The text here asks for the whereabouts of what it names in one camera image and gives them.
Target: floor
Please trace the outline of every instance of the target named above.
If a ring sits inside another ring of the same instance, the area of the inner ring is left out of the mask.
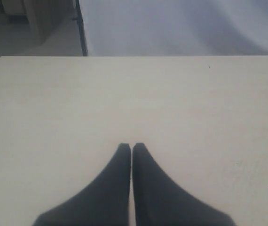
[[[34,44],[25,22],[0,24],[1,56],[81,56],[79,30],[72,16],[42,44]]]

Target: white wall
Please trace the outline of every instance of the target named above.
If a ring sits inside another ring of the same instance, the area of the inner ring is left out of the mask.
[[[90,56],[268,55],[267,0],[81,0]]]

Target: white table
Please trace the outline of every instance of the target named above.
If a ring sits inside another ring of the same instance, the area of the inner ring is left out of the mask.
[[[238,226],[268,226],[268,56],[0,59],[0,225],[32,225],[120,142]]]

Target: table surface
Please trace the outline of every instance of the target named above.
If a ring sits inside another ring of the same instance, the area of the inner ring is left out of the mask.
[[[32,225],[121,142],[238,226],[267,226],[268,56],[0,58],[0,225]]]

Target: gray floor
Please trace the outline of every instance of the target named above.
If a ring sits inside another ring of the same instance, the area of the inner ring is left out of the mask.
[[[28,24],[0,24],[0,57],[81,55],[78,26],[71,17],[42,45],[33,43]]]

